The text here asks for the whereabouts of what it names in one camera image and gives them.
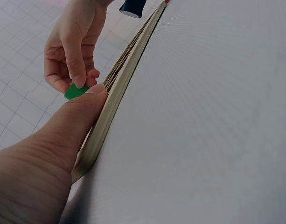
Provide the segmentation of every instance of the white tiled floor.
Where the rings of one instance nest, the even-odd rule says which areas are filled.
[[[147,0],[143,18],[121,14],[123,0],[108,8],[94,63],[107,76],[126,45],[161,0]],[[43,49],[67,0],[0,0],[0,149],[41,128],[66,102],[43,77]]]

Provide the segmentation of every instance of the green eraser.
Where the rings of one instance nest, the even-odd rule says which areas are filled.
[[[84,85],[82,88],[78,89],[76,85],[73,83],[71,87],[69,87],[69,89],[66,91],[64,96],[70,100],[75,97],[82,96],[88,89],[90,89],[90,87],[87,85]]]

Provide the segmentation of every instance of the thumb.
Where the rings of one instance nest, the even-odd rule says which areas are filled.
[[[72,82],[77,88],[82,88],[86,82],[86,68],[81,49],[82,41],[78,38],[68,38],[63,41],[65,59]]]
[[[72,170],[77,153],[83,141],[97,121],[107,98],[103,84],[91,87],[84,95],[65,103],[40,129],[42,142],[46,148],[60,157],[59,164]]]

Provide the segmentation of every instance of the skin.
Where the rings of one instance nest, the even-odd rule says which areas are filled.
[[[103,84],[91,87],[38,132],[0,150],[0,224],[58,223],[77,153],[107,95]]]
[[[111,2],[71,0],[60,16],[44,50],[45,79],[59,92],[65,93],[72,82],[78,88],[96,84],[93,51]]]
[[[108,95],[96,84],[93,51],[111,2],[71,0],[51,32],[46,81],[63,93],[72,81],[91,88],[65,103],[38,132],[0,151],[0,224],[58,223],[77,153]]]

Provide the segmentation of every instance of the white surface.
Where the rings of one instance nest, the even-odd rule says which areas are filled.
[[[63,223],[286,224],[286,0],[172,0],[73,190]]]
[[[148,0],[139,20],[119,12],[123,0],[110,5],[94,52],[99,82],[160,2]],[[43,76],[44,45],[66,3],[0,0],[0,149],[37,131],[66,102]]]

